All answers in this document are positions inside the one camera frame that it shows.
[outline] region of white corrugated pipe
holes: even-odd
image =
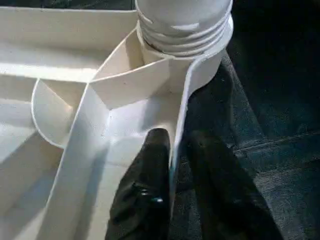
[[[154,49],[175,57],[220,52],[232,35],[232,0],[135,0],[138,31]]]

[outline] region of white plastic molded container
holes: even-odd
[[[148,46],[136,11],[0,8],[0,239],[104,239],[120,179],[147,132],[168,130],[172,197],[189,96],[215,49]]]

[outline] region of ribbed cylindrical pipe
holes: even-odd
[[[136,0],[143,39],[159,52],[192,57],[215,48],[232,0]]]

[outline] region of plastic divider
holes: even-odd
[[[109,55],[93,80],[125,73],[142,67],[144,64],[141,45],[137,31],[134,29]]]
[[[52,145],[64,148],[85,84],[39,79],[32,94],[32,117],[38,132]]]
[[[104,238],[118,184],[147,132],[165,128],[174,142],[183,91],[170,89],[171,71],[179,71],[171,64],[89,84],[37,240]]]

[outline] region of white plastic tray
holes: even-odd
[[[135,11],[0,8],[1,240],[104,239],[152,128],[169,132],[174,193],[187,101],[221,52],[157,54],[136,25]]]

